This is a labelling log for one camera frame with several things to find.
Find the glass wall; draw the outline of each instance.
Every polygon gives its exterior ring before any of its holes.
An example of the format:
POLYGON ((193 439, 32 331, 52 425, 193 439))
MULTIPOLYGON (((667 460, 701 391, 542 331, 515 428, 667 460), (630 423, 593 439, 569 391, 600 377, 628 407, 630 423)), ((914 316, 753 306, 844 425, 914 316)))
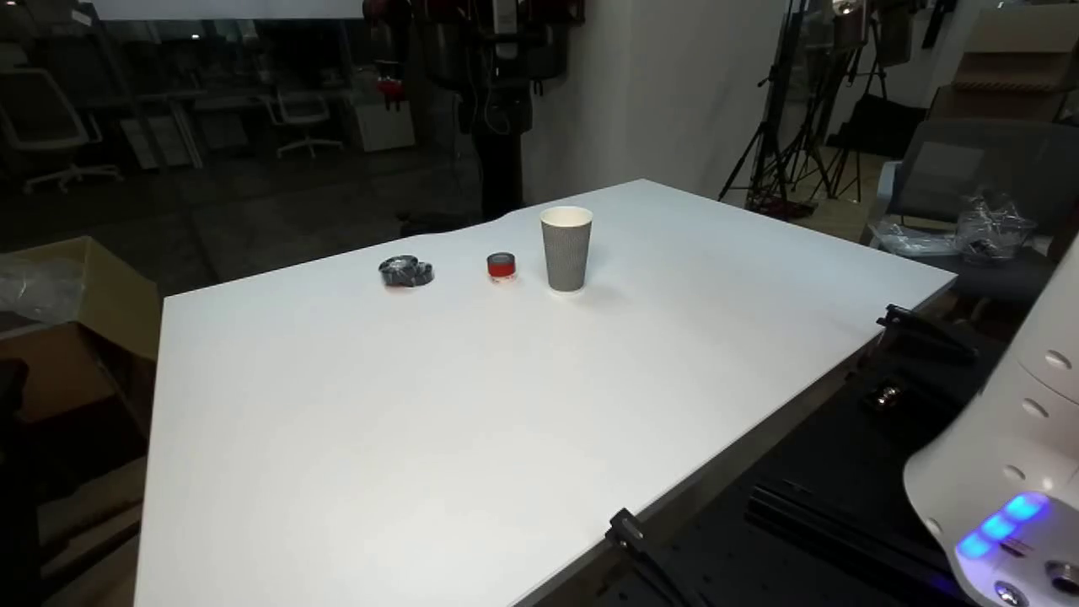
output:
POLYGON ((92 234, 175 295, 469 223, 455 99, 375 62, 359 22, 0 8, 0 249, 92 234))

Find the office chair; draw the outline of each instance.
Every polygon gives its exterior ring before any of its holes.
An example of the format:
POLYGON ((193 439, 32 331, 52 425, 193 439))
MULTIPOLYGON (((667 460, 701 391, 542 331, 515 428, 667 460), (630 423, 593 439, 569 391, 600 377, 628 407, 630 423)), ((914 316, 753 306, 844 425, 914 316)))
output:
POLYGON ((313 138, 309 129, 329 120, 327 99, 318 90, 275 90, 273 103, 261 95, 273 124, 304 129, 304 138, 275 147, 275 159, 305 147, 318 159, 318 147, 345 147, 336 138, 313 138))
MULTIPOLYGON (((73 153, 100 143, 95 120, 92 129, 95 133, 88 133, 71 99, 47 72, 0 72, 0 133, 12 153, 73 153)), ((25 180, 24 195, 37 192, 37 185, 44 183, 58 183, 58 190, 67 192, 67 183, 80 183, 88 176, 120 183, 120 171, 113 167, 67 167, 61 171, 25 180)))
MULTIPOLYGON (((916 129, 904 161, 885 161, 875 183, 881 217, 958 218, 979 190, 996 190, 1013 210, 1052 234, 1079 203, 1079 129, 1047 120, 931 119, 916 129)), ((954 269, 962 296, 1032 305, 1052 277, 1052 259, 1017 249, 1013 259, 927 259, 954 269)))

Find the white paper cup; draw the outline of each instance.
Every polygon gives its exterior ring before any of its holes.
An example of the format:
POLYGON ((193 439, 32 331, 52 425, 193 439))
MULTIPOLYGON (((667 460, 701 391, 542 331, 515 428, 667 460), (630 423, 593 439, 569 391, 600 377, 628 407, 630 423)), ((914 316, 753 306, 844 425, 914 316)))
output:
POLYGON ((578 289, 586 277, 586 248, 593 234, 593 213, 578 207, 548 207, 538 217, 547 285, 553 289, 578 289))

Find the white robot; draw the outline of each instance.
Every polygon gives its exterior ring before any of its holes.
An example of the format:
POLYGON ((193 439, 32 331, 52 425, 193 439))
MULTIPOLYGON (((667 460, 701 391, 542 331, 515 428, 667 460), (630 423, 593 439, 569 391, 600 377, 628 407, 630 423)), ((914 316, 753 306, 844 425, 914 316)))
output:
POLYGON ((904 488, 979 604, 1079 607, 1079 248, 904 488))

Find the blue light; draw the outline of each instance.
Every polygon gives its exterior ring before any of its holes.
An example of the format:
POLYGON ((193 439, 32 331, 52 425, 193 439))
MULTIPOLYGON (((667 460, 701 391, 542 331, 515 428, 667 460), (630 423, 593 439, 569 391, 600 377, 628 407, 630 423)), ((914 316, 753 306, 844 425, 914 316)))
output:
POLYGON ((1035 498, 1035 495, 1013 495, 1013 498, 1004 507, 1004 515, 1013 521, 1013 523, 1029 523, 1029 521, 1035 521, 1041 508, 1046 508, 1041 498, 1035 498))
POLYGON ((979 532, 970 532, 958 544, 958 552, 968 559, 981 559, 987 551, 990 551, 990 544, 983 544, 979 532))
POLYGON ((990 515, 981 523, 981 538, 1001 544, 1013 532, 1013 523, 1008 523, 1004 515, 990 515))

